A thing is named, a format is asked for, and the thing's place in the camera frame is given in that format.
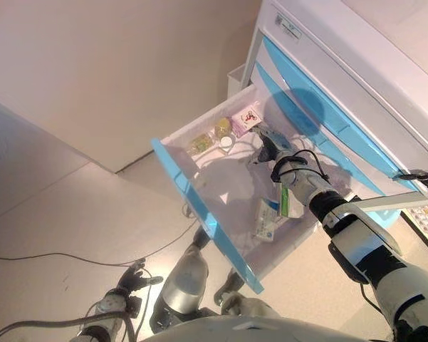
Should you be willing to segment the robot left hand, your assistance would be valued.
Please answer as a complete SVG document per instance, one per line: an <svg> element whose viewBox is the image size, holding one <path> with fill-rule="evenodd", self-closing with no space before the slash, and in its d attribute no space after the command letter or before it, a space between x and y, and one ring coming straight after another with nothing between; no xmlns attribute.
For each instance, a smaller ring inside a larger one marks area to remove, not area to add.
<svg viewBox="0 0 428 342"><path fill-rule="evenodd" d="M132 263L120 277L117 288L131 294L148 286L158 285L163 282L162 276L152 276L145 270L145 258Z"/></svg>

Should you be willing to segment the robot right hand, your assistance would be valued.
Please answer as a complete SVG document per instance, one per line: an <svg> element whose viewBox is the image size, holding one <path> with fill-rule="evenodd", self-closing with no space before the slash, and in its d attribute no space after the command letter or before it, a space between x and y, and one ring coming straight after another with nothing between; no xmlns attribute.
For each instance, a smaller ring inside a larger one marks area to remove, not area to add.
<svg viewBox="0 0 428 342"><path fill-rule="evenodd" d="M254 126L250 132L257 134L262 145L251 155L249 165L270 161L278 162L280 159L292 155L291 144L282 133L262 124Z"/></svg>

